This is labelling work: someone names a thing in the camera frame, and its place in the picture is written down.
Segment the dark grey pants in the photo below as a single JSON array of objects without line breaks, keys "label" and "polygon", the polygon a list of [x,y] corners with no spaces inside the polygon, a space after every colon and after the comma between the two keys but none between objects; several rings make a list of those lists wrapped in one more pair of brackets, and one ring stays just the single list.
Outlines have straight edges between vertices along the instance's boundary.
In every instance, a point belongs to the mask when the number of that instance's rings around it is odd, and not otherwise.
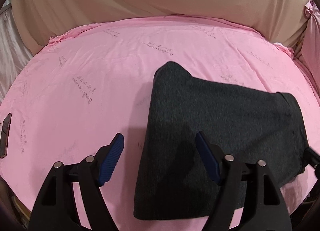
[{"label": "dark grey pants", "polygon": [[153,78],[135,218],[210,214],[219,186],[210,180],[197,152],[198,132],[242,162],[264,160],[279,187],[306,167],[302,156],[308,141],[294,96],[205,81],[168,62]]}]

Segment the pink bed sheet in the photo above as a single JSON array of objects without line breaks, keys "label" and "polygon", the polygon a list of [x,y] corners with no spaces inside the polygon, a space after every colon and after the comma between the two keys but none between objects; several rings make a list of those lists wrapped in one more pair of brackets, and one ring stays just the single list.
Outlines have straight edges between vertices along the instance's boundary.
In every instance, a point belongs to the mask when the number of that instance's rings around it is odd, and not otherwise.
[{"label": "pink bed sheet", "polygon": [[125,148],[101,189],[120,230],[201,230],[204,217],[140,221],[133,215],[153,76],[168,61],[192,76],[291,93],[309,145],[319,150],[319,104],[291,52],[254,29],[222,19],[135,18],[78,27],[55,37],[21,71],[1,103],[11,114],[1,176],[32,209],[52,165],[78,163],[109,144]]}]

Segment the white satin curtain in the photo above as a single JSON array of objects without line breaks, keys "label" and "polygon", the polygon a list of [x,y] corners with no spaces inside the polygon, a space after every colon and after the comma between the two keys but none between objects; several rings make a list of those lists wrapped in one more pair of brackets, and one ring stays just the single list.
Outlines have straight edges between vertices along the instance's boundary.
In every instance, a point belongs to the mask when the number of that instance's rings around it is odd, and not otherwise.
[{"label": "white satin curtain", "polygon": [[0,81],[1,100],[33,55],[24,45],[17,30],[12,8],[1,11]]}]

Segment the black smartphone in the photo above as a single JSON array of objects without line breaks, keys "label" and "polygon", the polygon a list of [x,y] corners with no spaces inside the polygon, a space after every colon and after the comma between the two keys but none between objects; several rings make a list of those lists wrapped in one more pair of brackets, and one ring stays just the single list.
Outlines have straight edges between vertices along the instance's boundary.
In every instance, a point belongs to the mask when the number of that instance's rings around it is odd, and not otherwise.
[{"label": "black smartphone", "polygon": [[3,159],[8,151],[8,137],[10,131],[12,114],[9,113],[1,123],[1,143],[0,143],[0,158]]}]

